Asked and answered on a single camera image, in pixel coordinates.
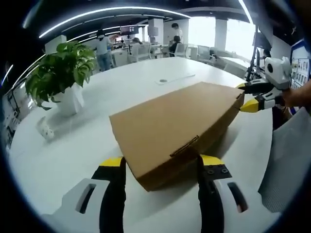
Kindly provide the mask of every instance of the brown cardboard box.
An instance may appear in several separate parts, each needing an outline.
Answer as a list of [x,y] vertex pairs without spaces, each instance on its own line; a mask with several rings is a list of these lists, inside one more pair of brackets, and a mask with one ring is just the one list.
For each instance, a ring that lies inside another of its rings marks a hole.
[[211,146],[243,102],[239,89],[197,83],[114,114],[110,121],[134,176],[151,191]]

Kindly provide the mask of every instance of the ceiling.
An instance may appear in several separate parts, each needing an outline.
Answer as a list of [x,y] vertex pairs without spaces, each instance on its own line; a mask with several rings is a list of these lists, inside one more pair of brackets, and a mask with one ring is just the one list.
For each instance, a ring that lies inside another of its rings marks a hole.
[[[257,5],[254,3],[256,1],[244,0],[244,2],[249,11],[258,12]],[[266,4],[274,34],[292,44],[296,40],[291,35],[292,23],[277,7],[271,5],[269,0],[260,2]],[[11,64],[14,64],[14,68],[1,89],[2,93],[12,87],[20,74],[43,54],[44,44],[60,34],[71,39],[98,29],[137,24],[155,17],[164,20],[185,18],[181,15],[151,9],[102,11],[73,19],[39,38],[43,32],[54,25],[85,12],[116,6],[153,7],[170,11],[205,7],[204,10],[198,8],[195,11],[183,13],[191,17],[211,16],[212,14],[216,18],[235,18],[248,22],[247,16],[241,14],[243,9],[238,0],[11,0],[6,4],[8,4],[6,8],[8,14],[2,19],[2,22],[5,22],[3,32],[6,37],[4,38],[4,54],[2,54],[0,63],[1,76],[4,77]]]

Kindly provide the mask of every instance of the white flower pot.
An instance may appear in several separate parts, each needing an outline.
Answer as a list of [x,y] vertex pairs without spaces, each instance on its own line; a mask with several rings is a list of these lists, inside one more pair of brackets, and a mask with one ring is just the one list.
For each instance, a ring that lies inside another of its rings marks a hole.
[[84,106],[84,100],[82,96],[82,87],[77,83],[74,83],[72,87],[68,87],[65,93],[58,93],[54,96],[60,113],[63,116],[69,117],[78,113]]

